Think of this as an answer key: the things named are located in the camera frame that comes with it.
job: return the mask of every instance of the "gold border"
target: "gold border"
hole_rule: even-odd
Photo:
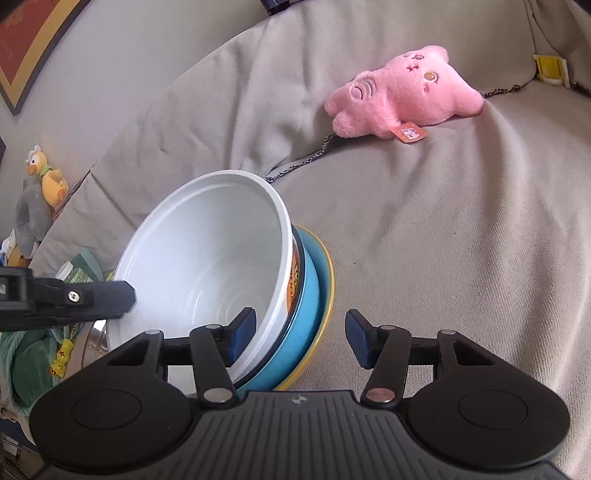
[[[300,375],[304,372],[304,370],[308,366],[310,359],[312,358],[312,356],[316,353],[316,350],[318,349],[318,345],[320,344],[320,339],[322,338],[322,336],[324,335],[324,333],[328,327],[329,320],[332,315],[333,304],[335,302],[335,271],[333,269],[332,260],[330,259],[330,255],[329,255],[328,250],[326,249],[324,243],[322,243],[322,240],[320,240],[320,238],[315,236],[314,233],[310,232],[307,228],[304,228],[302,226],[296,225],[296,227],[301,228],[305,232],[309,233],[320,244],[320,246],[322,247],[322,250],[324,250],[324,255],[326,256],[326,259],[329,264],[329,277],[330,277],[329,305],[328,305],[328,308],[326,309],[326,312],[324,313],[324,316],[322,317],[322,321],[320,322],[320,327],[318,329],[318,332],[316,333],[316,336],[314,337],[314,340],[312,341],[310,348],[308,348],[308,351],[304,355],[304,358],[302,358],[300,360],[300,363],[297,364],[297,366],[294,368],[293,372],[290,373],[289,377],[287,377],[283,382],[281,382],[279,385],[277,385],[275,387],[275,390],[279,390],[279,391],[287,390],[293,384],[293,382],[295,382],[300,377]]]
[[[12,83],[9,83],[0,68],[0,83],[14,106],[18,103],[37,62],[39,62],[57,31],[79,3],[80,0],[61,0],[56,5],[35,36],[31,47],[25,53]]]

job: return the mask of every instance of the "yellow figurine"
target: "yellow figurine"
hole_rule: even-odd
[[[53,377],[63,378],[66,374],[66,364],[70,360],[70,353],[74,348],[74,342],[64,338],[60,349],[57,351],[57,358],[51,362],[49,366],[49,373]]]
[[[64,375],[66,374],[66,366],[57,360],[54,360],[49,366],[49,373],[52,377],[64,378]]]
[[[29,152],[27,164],[29,165],[27,169],[29,175],[38,174],[41,177],[41,189],[46,202],[56,208],[66,197],[69,188],[61,170],[49,166],[47,157],[39,145],[35,145],[35,148]]]

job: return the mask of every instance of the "small yellow toy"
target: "small yellow toy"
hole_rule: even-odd
[[[51,362],[49,366],[49,373],[52,377],[63,378],[66,374],[66,364],[70,360],[70,352],[74,348],[74,343],[67,338],[61,343],[60,349],[57,351],[57,358]]]
[[[41,177],[41,189],[46,202],[53,208],[57,208],[69,189],[61,170],[49,166],[47,157],[39,145],[35,145],[35,148],[29,152],[27,165],[29,165],[27,169],[29,175],[38,174]]]
[[[564,85],[570,88],[569,69],[566,60],[554,55],[534,55],[538,78],[549,85]]]

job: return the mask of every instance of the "plush toy tag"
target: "plush toy tag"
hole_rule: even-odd
[[[412,122],[406,122],[400,125],[400,127],[392,127],[390,131],[404,143],[418,142],[428,135],[426,130],[423,130]]]

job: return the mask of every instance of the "picture frame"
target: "picture frame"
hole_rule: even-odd
[[[18,115],[51,52],[90,0],[24,0],[0,23],[0,93]]]

